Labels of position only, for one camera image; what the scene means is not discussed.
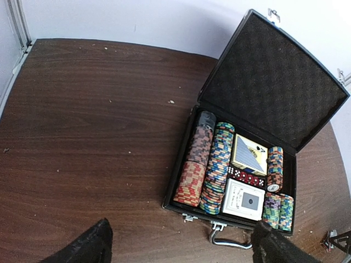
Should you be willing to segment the black poker chip stack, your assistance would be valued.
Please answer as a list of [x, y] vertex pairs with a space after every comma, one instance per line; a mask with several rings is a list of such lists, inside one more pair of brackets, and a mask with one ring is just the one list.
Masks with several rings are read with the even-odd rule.
[[214, 130], [216, 126], [216, 116], [209, 111], [201, 111], [196, 119], [196, 126], [205, 127]]

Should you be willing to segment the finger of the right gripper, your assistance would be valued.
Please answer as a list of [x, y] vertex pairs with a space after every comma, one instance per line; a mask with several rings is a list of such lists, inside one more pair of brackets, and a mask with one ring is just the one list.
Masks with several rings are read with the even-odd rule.
[[351, 231], [341, 234], [338, 234], [336, 230], [328, 231], [321, 245], [328, 253], [331, 249], [338, 248], [350, 255], [350, 233]]

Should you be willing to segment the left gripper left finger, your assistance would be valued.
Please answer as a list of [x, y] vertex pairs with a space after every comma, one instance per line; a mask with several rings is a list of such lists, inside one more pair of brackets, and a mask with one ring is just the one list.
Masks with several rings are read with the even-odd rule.
[[104, 218], [42, 262], [111, 262], [112, 241], [112, 228]]

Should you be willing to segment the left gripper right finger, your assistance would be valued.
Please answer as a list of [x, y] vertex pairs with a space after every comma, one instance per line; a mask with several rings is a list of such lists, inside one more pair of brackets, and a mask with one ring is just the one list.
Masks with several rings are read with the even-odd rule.
[[292, 242], [286, 239], [278, 230], [264, 221], [259, 221], [251, 234], [253, 262], [320, 262]]

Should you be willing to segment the white playing card box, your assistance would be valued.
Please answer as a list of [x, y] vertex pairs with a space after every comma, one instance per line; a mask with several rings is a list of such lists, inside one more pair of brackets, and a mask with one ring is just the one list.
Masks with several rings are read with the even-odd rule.
[[234, 179], [227, 180], [222, 212], [259, 221], [263, 214], [265, 191]]

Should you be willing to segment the yellow blue card deck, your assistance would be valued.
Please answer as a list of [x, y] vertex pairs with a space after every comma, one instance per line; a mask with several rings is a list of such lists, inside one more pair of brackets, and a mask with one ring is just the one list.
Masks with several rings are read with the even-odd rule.
[[230, 164], [260, 176], [267, 175], [268, 149], [242, 135], [235, 134]]

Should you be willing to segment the black poker set case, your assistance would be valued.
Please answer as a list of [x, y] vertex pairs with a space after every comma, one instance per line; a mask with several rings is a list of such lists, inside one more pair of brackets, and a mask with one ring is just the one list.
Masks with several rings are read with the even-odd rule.
[[215, 245], [250, 249], [251, 243], [219, 239], [223, 228], [254, 229], [259, 221], [175, 202], [190, 140], [201, 111], [212, 112], [218, 122], [228, 122], [235, 134], [270, 149], [284, 150], [283, 185], [276, 195], [294, 199], [296, 206], [297, 153], [327, 124], [349, 98], [344, 85], [310, 52], [279, 27], [278, 22], [250, 9], [235, 30], [192, 108], [172, 171], [163, 207], [181, 213], [187, 221], [209, 221], [209, 240]]

